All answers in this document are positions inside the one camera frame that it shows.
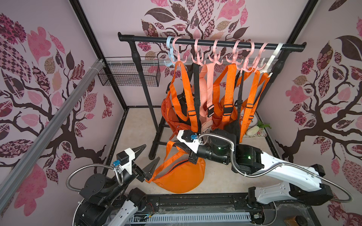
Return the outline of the orange bag underneath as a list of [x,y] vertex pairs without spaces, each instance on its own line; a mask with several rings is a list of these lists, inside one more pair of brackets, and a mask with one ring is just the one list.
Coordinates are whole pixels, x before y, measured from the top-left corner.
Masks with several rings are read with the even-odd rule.
[[175,193],[187,193],[198,187],[204,180],[206,162],[199,158],[194,164],[188,159],[180,160],[187,152],[179,144],[169,141],[166,145],[164,162],[155,169],[148,183]]

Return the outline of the small black sling bag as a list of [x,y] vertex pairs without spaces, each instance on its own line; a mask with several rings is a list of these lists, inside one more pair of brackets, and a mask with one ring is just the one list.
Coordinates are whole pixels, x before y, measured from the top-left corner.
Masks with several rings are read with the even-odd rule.
[[244,84],[244,77],[245,77],[245,71],[242,71],[241,77],[240,77],[240,84],[239,84],[239,92],[238,92],[238,99],[237,99],[237,118],[230,124],[226,126],[226,131],[234,134],[236,136],[236,143],[239,144],[240,139],[240,114],[241,114],[241,108],[242,108],[242,92],[243,92],[243,84]]

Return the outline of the orange backpack with black panel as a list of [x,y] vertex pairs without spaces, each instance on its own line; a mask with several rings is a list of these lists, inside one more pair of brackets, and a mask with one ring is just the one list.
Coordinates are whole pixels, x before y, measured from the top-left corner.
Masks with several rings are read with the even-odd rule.
[[169,86],[167,97],[161,104],[162,117],[173,132],[169,140],[172,140],[177,136],[180,130],[191,130],[192,132],[199,131],[199,121],[197,119],[194,96],[186,67],[182,61],[177,61],[175,63],[175,69],[181,69],[185,104],[182,104],[179,100],[176,88],[174,87],[176,79],[176,76],[174,75]]

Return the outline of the bright orange waist bag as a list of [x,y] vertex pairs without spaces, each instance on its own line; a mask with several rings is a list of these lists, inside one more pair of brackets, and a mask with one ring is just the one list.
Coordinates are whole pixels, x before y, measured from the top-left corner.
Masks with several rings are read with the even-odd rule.
[[[250,116],[254,115],[261,97],[261,94],[266,88],[270,78],[267,78],[267,75],[261,75],[261,70],[252,70],[251,72],[245,72],[244,81],[252,74],[254,74],[253,82],[249,95],[246,100],[242,103],[241,108],[241,118],[240,118],[240,139],[239,143],[242,143],[243,137],[246,134],[249,124]],[[240,77],[236,82],[236,87],[240,84]]]

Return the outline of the dark orange backpack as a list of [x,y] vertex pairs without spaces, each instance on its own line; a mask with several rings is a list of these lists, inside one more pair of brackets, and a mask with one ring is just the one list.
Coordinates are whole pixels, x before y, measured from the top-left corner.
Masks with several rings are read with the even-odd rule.
[[[236,64],[230,64],[213,83],[214,114],[212,116],[212,130],[221,129],[236,120],[237,110],[234,106],[235,80],[237,74]],[[220,99],[220,83],[224,76],[227,76],[225,85],[225,95]]]

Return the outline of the black and orange bag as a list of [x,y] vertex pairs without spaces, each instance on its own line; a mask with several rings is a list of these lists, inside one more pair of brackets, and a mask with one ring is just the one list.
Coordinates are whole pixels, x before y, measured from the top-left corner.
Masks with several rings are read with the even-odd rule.
[[[188,73],[188,79],[191,82],[191,78],[193,78],[193,86],[191,88],[194,88],[193,91],[193,97],[194,97],[194,107],[195,107],[195,113],[196,113],[196,119],[198,122],[198,131],[197,133],[201,132],[201,121],[200,121],[200,107],[201,107],[201,98],[200,98],[200,76],[199,76],[199,65],[192,63],[190,67],[187,66],[187,73]],[[182,107],[182,113],[187,113],[187,104],[186,104],[186,94],[185,91],[182,92],[181,96],[181,107]]]

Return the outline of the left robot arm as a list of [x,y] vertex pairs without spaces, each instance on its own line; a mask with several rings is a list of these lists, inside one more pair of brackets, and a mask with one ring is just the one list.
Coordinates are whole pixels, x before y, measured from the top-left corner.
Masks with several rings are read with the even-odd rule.
[[129,194],[125,193],[135,179],[143,182],[153,177],[159,158],[143,169],[135,163],[145,148],[146,145],[141,145],[125,149],[117,154],[117,159],[111,165],[91,165],[113,171],[115,175],[112,178],[95,173],[87,179],[83,188],[75,188],[70,181],[75,174],[86,169],[86,166],[69,175],[66,180],[67,188],[83,197],[75,210],[73,226],[102,226],[115,210],[119,212],[111,225],[124,225],[137,211],[142,211],[147,206],[148,196],[139,188],[132,189]]

